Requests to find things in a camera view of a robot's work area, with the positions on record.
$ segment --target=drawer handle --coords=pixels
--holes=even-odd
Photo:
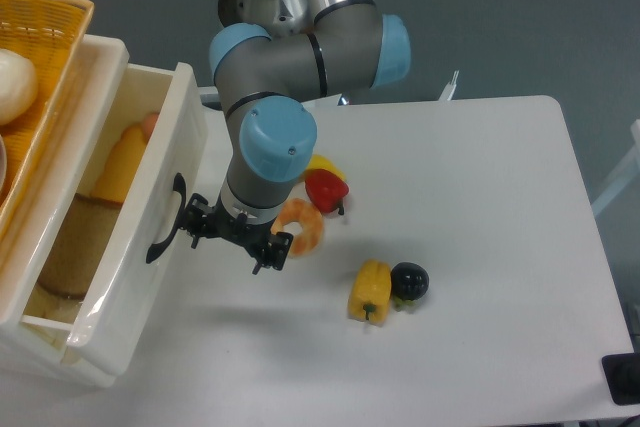
[[[171,232],[169,232],[167,238],[157,244],[151,244],[149,250],[147,250],[147,264],[157,260],[164,251],[167,250],[167,247],[169,247],[171,242],[173,242],[173,238],[176,236],[178,229],[182,225],[182,214],[185,211],[185,206],[187,204],[187,183],[180,172],[178,172],[173,178],[173,191],[180,194],[180,208],[178,209],[176,218],[173,221],[173,227],[171,227]]]

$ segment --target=gray floor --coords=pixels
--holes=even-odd
[[[124,40],[132,62],[187,62],[200,85],[211,83],[217,0],[93,1],[90,32]],[[376,1],[404,19],[412,71],[400,84],[350,93],[354,102],[434,100],[455,69],[456,98],[550,95],[563,107],[592,199],[632,146],[629,127],[640,118],[640,0]],[[621,299],[640,304],[640,182],[598,226]]]

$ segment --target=pepper stem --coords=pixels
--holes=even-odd
[[[369,322],[369,315],[375,313],[376,311],[376,306],[373,304],[364,304],[362,306],[362,309],[365,311],[365,316],[364,316],[364,320],[366,320],[367,322]]]

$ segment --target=white plastic container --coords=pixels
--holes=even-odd
[[[175,218],[177,172],[190,195],[207,133],[190,66],[127,60],[118,40],[83,41],[67,107],[0,245],[0,367],[109,386],[131,360],[171,257],[170,247],[147,264],[147,249]],[[153,111],[158,122],[108,244],[95,252],[86,296],[47,293],[38,276],[75,194],[88,195],[122,131]]]

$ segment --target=orange basket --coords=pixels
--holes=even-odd
[[[0,126],[7,175],[0,191],[0,239],[9,227],[64,108],[61,97],[70,65],[93,14],[88,0],[0,0],[0,49],[33,62],[38,97],[29,110]]]

